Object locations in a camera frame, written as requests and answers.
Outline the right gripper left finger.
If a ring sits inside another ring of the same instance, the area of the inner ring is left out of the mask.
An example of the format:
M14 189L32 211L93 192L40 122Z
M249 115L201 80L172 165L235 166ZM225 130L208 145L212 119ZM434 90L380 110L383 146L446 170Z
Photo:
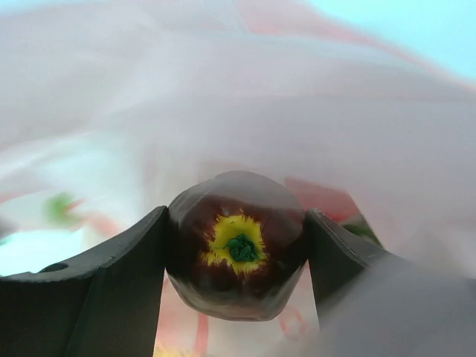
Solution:
M159 207L37 273L1 279L3 356L151 356L164 279Z

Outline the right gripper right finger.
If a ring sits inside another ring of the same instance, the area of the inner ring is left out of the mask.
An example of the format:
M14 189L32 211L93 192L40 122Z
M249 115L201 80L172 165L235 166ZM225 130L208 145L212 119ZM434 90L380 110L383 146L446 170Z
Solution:
M381 275L377 264L383 260L398 266L407 262L350 233L317 209L306 212L305 232L311 242L309 270L320 329L358 278L365 273Z

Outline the red fake fruit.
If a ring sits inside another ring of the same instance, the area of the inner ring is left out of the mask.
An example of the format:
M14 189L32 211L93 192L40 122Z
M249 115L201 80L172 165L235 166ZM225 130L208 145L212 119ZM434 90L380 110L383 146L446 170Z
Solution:
M168 207L166 270L191 308L229 321L278 316L308 258L305 211L282 184L248 171L196 184Z

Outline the pink plastic bag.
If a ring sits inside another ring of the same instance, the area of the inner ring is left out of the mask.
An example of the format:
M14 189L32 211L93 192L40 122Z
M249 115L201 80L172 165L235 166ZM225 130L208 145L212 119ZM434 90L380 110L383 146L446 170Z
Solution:
M168 207L221 173L282 184L401 257L320 329L308 258L282 312L189 307ZM80 1L1 11L1 279L164 207L151 356L473 356L475 78L307 1Z

